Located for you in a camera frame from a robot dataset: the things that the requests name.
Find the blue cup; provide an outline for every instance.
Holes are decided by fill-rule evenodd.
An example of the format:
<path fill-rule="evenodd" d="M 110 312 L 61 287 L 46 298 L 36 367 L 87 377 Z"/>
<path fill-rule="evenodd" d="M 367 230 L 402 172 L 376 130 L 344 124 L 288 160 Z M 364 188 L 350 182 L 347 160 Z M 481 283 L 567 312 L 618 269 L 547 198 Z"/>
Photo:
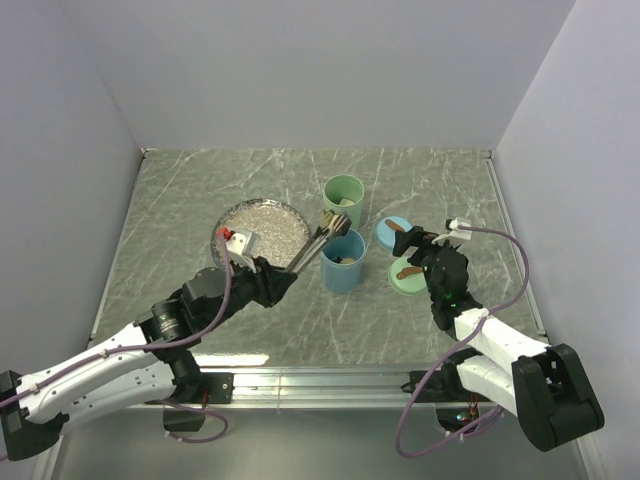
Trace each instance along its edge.
<path fill-rule="evenodd" d="M 331 240 L 322 250 L 322 283 L 334 293 L 349 293 L 358 286 L 367 246 L 362 235 L 349 229 L 346 235 Z M 353 259 L 353 263 L 336 260 Z"/>

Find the blue lid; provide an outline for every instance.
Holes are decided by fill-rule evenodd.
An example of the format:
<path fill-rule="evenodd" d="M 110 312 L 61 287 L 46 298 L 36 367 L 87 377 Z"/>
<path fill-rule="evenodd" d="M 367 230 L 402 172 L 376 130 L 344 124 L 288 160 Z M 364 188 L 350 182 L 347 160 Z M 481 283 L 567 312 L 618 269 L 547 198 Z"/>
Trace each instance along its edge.
<path fill-rule="evenodd" d="M 396 243 L 396 232 L 385 223 L 387 220 L 397 223 L 405 231 L 411 230 L 411 224 L 402 217 L 385 217 L 380 220 L 376 226 L 376 241 L 385 250 L 392 251 Z"/>

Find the metal tongs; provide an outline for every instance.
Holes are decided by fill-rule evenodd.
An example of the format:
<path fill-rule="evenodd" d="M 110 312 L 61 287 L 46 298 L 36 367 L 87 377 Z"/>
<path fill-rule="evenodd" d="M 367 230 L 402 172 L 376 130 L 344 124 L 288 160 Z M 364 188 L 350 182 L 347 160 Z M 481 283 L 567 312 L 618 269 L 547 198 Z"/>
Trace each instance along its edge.
<path fill-rule="evenodd" d="M 345 214 L 338 215 L 333 210 L 325 210 L 322 224 L 316 229 L 316 233 L 300 249 L 284 271 L 300 274 L 329 243 L 329 240 L 346 235 L 349 227 L 351 227 L 351 220 Z"/>

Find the green cup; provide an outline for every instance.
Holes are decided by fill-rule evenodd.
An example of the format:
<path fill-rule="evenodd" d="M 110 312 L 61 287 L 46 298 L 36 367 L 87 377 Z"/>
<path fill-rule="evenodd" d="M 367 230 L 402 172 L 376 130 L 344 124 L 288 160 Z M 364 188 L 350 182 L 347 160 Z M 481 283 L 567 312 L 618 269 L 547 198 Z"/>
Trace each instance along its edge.
<path fill-rule="evenodd" d="M 364 200 L 364 185 L 359 178 L 337 175 L 325 184 L 322 196 L 325 209 L 346 213 L 351 219 L 351 228 L 358 229 Z"/>

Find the cable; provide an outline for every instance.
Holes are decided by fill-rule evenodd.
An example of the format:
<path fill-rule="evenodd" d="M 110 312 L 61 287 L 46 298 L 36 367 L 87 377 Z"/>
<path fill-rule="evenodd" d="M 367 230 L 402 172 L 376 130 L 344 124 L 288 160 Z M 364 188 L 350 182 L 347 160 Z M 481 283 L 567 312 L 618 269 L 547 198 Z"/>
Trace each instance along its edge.
<path fill-rule="evenodd" d="M 490 418 L 490 417 L 492 417 L 493 415 L 497 415 L 496 412 L 498 411 L 498 409 L 502 408 L 499 405 L 496 405 L 493 409 L 491 409 L 485 415 L 482 415 L 481 417 L 479 417 L 476 420 L 474 420 L 473 422 L 471 422 L 469 425 L 463 427 L 462 429 L 460 429 L 457 432 L 449 435 L 448 437 L 446 437 L 445 439 L 443 439 L 440 442 L 436 443 L 435 445 L 432 445 L 431 447 L 428 447 L 428 448 L 426 448 L 424 450 L 421 450 L 421 451 L 418 451 L 418 452 L 407 452 L 402 448 L 402 445 L 401 445 L 402 432 L 403 432 L 404 427 L 405 427 L 405 425 L 407 423 L 407 419 L 409 418 L 409 413 L 411 412 L 411 407 L 413 407 L 414 403 L 416 403 L 416 399 L 418 398 L 418 395 L 420 395 L 420 392 L 422 391 L 424 386 L 427 384 L 427 382 L 429 381 L 431 376 L 434 374 L 434 372 L 438 368 L 440 368 L 442 366 L 442 364 L 451 355 L 453 355 L 455 352 L 457 352 L 462 347 L 467 345 L 471 340 L 473 340 L 480 333 L 480 331 L 482 330 L 482 327 L 486 323 L 486 321 L 489 318 L 489 316 L 494 315 L 494 314 L 496 314 L 497 312 L 499 312 L 501 310 L 504 310 L 506 308 L 511 307 L 518 300 L 520 300 L 522 298 L 522 296 L 524 295 L 526 289 L 527 289 L 527 285 L 529 284 L 529 258 L 527 257 L 527 253 L 525 252 L 524 247 L 522 246 L 522 244 L 515 237 L 509 235 L 508 233 L 501 232 L 499 230 L 492 230 L 492 229 L 489 229 L 489 228 L 462 227 L 462 226 L 460 226 L 458 228 L 460 230 L 468 230 L 468 231 L 471 231 L 471 232 L 491 233 L 491 234 L 499 235 L 501 237 L 504 237 L 504 238 L 507 238 L 507 239 L 511 240 L 513 242 L 513 244 L 520 251 L 520 254 L 522 255 L 522 261 L 524 263 L 524 278 L 522 279 L 522 286 L 520 287 L 520 290 L 518 290 L 518 293 L 516 293 L 516 295 L 510 301 L 508 301 L 506 303 L 503 303 L 502 305 L 498 305 L 497 307 L 490 308 L 488 313 L 486 315 L 484 315 L 480 319 L 480 321 L 478 322 L 478 325 L 476 325 L 476 328 L 473 329 L 473 332 L 471 332 L 471 334 L 468 337 L 466 337 L 463 340 L 460 340 L 453 347 L 451 347 L 449 350 L 447 350 L 436 361 L 436 363 L 429 369 L 429 371 L 424 375 L 424 377 L 422 377 L 422 380 L 420 380 L 420 382 L 418 382 L 418 385 L 416 385 L 416 388 L 413 391 L 413 394 L 411 395 L 411 398 L 409 399 L 409 402 L 404 407 L 404 410 L 402 410 L 402 414 L 400 415 L 400 420 L 398 421 L 398 427 L 396 429 L 396 438 L 395 438 L 396 451 L 398 452 L 398 454 L 400 454 L 402 457 L 405 457 L 405 458 L 421 457 L 423 455 L 427 455 L 428 453 L 433 452 L 434 450 L 436 450 L 436 449 L 438 449 L 440 447 L 443 447 L 444 445 L 452 442 L 455 438 L 459 437 L 460 435 L 462 435 L 464 432 L 466 432 L 467 430 L 469 430 L 473 426 L 479 425 L 480 423 L 484 423 L 485 421 L 491 421 L 492 418 Z"/>
<path fill-rule="evenodd" d="M 222 430 L 220 430 L 219 433 L 216 433 L 213 437 L 209 437 L 209 438 L 185 438 L 185 437 L 181 437 L 180 435 L 173 433 L 173 432 L 166 432 L 168 436 L 170 436 L 171 438 L 175 438 L 176 440 L 178 440 L 179 442 L 183 442 L 183 443 L 209 443 L 209 442 L 213 442 L 214 440 L 218 440 L 219 438 L 223 437 L 225 433 L 227 433 L 227 430 L 229 430 L 229 420 L 227 420 L 227 418 L 218 413 L 218 412 L 214 412 L 213 410 L 207 410 L 206 408 L 194 408 L 194 407 L 188 407 L 186 405 L 180 405 L 178 403 L 173 403 L 173 402 L 169 402 L 167 400 L 161 400 L 160 403 L 167 405 L 169 407 L 173 407 L 173 408 L 177 408 L 178 410 L 184 410 L 185 412 L 191 412 L 191 413 L 199 413 L 199 414 L 204 414 L 204 415 L 208 415 L 210 417 L 215 417 L 218 420 L 221 420 L 223 423 L 223 427 Z"/>
<path fill-rule="evenodd" d="M 204 330 L 201 330 L 198 333 L 195 333 L 186 338 L 183 338 L 182 340 L 177 340 L 175 342 L 168 342 L 163 344 L 129 345 L 126 347 L 116 347 L 116 348 L 107 350 L 106 351 L 107 355 L 112 355 L 114 353 L 131 352 L 131 351 L 137 351 L 137 350 L 155 351 L 155 350 L 164 350 L 168 348 L 181 347 L 195 340 L 198 340 L 199 338 L 203 337 L 207 333 L 211 332 L 214 328 L 216 328 L 218 323 L 220 323 L 220 320 L 222 320 L 222 316 L 224 315 L 224 312 L 227 309 L 227 305 L 229 304 L 229 297 L 231 296 L 231 272 L 232 272 L 231 263 L 229 261 L 229 251 L 227 250 L 227 244 L 226 244 L 226 241 L 224 240 L 224 236 L 222 233 L 218 234 L 218 240 L 222 243 L 222 253 L 223 253 L 223 259 L 224 259 L 224 271 L 225 271 L 225 286 L 224 286 L 224 296 L 222 297 L 222 304 L 220 305 L 220 310 L 218 310 L 218 313 L 216 314 L 215 318 L 211 321 L 211 323 L 209 323 L 209 325 L 207 325 Z M 100 360 L 104 358 L 105 357 L 103 353 L 97 353 L 87 358 L 83 358 L 82 360 L 78 360 L 76 363 L 71 364 L 68 367 L 63 368 L 59 372 L 54 373 L 49 378 L 34 385 L 33 387 L 36 387 L 36 390 L 42 387 L 46 387 L 47 385 L 55 382 L 56 380 L 64 377 L 65 375 L 68 375 L 69 373 L 77 370 L 78 368 L 83 367 L 84 365 L 87 365 L 96 360 Z M 0 410 L 5 408 L 7 405 L 11 405 L 13 402 L 17 402 L 29 395 L 32 395 L 33 393 L 34 392 L 31 389 L 28 389 L 14 395 L 13 397 L 9 397 L 8 399 L 0 402 Z"/>
<path fill-rule="evenodd" d="M 498 422 L 498 420 L 500 420 L 500 417 L 502 416 L 503 412 L 504 412 L 504 408 L 500 407 L 498 410 L 496 410 L 492 414 L 486 413 L 485 415 L 482 416 L 482 422 L 480 423 L 478 428 L 476 428 L 473 432 L 467 433 L 466 436 L 475 437 L 476 435 L 480 435 L 486 432 L 491 427 L 493 427 Z"/>

